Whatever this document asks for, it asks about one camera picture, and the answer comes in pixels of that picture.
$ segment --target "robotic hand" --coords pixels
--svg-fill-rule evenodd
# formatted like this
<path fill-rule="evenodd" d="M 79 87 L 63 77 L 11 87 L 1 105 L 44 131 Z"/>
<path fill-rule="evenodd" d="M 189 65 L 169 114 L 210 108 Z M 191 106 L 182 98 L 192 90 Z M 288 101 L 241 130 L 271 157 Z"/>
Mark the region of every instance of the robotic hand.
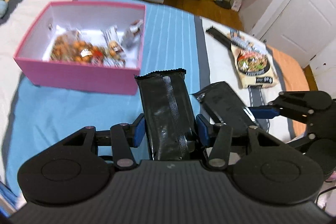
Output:
<path fill-rule="evenodd" d="M 10 221 L 331 223 L 314 200 L 336 167 L 336 102 L 323 92 L 283 92 L 268 106 L 248 109 L 225 82 L 212 87 L 225 96 L 212 97 L 208 89 L 200 97 L 216 124 L 197 115 L 199 158 L 137 164 L 130 146 L 137 147 L 150 126 L 144 115 L 106 131 L 87 126 L 21 166 L 18 182 L 28 203 Z M 285 144 L 251 113 L 305 122 L 307 133 Z M 99 157 L 99 146 L 111 146 L 113 158 Z M 241 156 L 234 165 L 230 152 Z"/>

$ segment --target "plastic bag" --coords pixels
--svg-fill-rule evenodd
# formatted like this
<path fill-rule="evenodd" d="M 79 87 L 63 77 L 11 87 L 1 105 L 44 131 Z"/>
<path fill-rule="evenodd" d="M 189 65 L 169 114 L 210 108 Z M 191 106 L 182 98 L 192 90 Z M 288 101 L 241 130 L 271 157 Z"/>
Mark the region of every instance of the plastic bag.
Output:
<path fill-rule="evenodd" d="M 195 148 L 195 120 L 185 74 L 184 69 L 177 69 L 135 76 L 152 160 L 188 160 L 202 153 Z"/>
<path fill-rule="evenodd" d="M 114 27 L 102 30 L 101 34 L 90 30 L 66 31 L 55 38 L 50 59 L 81 64 L 125 67 L 125 60 L 120 57 L 120 54 L 108 47 L 109 39 L 105 37 L 105 34 L 111 33 L 111 30 L 115 32 Z M 117 33 L 115 32 L 113 36 L 109 35 L 109 38 L 111 37 L 115 39 L 114 43 L 122 50 L 117 42 Z"/>
<path fill-rule="evenodd" d="M 140 28 L 143 25 L 143 20 L 137 20 L 133 22 L 129 28 L 126 29 L 125 34 L 122 37 L 122 46 L 126 48 L 132 47 L 136 43 L 137 36 L 140 37 Z"/>
<path fill-rule="evenodd" d="M 238 12 L 239 9 L 240 9 L 240 7 L 241 7 L 241 5 L 242 5 L 242 1 L 243 1 L 243 0 L 231 0 L 231 2 L 230 2 L 230 4 L 231 4 L 231 9 L 232 9 L 233 11 Z"/>
<path fill-rule="evenodd" d="M 247 136 L 247 128 L 258 125 L 248 107 L 226 82 L 210 84 L 193 95 L 214 122 L 234 129 L 234 137 Z"/>

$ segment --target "printed label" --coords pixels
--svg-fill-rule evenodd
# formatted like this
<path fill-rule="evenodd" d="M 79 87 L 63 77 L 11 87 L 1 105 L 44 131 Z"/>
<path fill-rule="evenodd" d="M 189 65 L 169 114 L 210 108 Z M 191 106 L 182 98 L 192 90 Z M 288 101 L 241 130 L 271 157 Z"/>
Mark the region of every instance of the printed label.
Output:
<path fill-rule="evenodd" d="M 261 89 L 263 85 L 258 85 L 258 86 L 248 85 L 247 87 L 251 89 Z"/>
<path fill-rule="evenodd" d="M 84 49 L 83 51 L 81 51 L 81 56 L 85 57 L 88 55 L 92 55 L 92 53 L 88 50 L 88 49 Z"/>
<path fill-rule="evenodd" d="M 272 84 L 273 83 L 273 78 L 269 77 L 269 76 L 265 76 L 265 77 L 256 77 L 255 78 L 255 82 L 256 83 L 268 83 L 268 84 Z"/>

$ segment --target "black snack bar package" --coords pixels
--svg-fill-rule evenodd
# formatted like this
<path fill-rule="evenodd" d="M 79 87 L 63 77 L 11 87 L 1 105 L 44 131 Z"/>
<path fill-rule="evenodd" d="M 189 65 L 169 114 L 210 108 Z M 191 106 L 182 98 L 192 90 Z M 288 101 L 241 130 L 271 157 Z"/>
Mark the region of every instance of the black snack bar package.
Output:
<path fill-rule="evenodd" d="M 234 137 L 247 136 L 247 128 L 258 125 L 248 107 L 226 82 L 210 84 L 193 95 L 214 122 L 234 129 Z"/>
<path fill-rule="evenodd" d="M 177 69 L 135 76 L 152 160 L 188 160 L 195 151 L 195 119 L 185 74 Z"/>

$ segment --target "pink cardboard box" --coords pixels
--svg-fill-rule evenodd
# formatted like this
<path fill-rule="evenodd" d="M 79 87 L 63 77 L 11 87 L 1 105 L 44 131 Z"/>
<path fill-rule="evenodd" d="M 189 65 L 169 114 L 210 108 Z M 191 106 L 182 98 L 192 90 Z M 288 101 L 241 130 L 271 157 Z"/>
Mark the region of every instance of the pink cardboard box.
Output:
<path fill-rule="evenodd" d="M 35 85 L 134 95 L 140 74 L 146 6 L 103 1 L 50 2 L 22 39 L 14 60 Z M 43 54 L 55 34 L 54 26 L 103 30 L 117 25 L 124 31 L 135 20 L 143 20 L 138 58 L 133 68 L 117 68 L 65 61 L 43 61 Z"/>

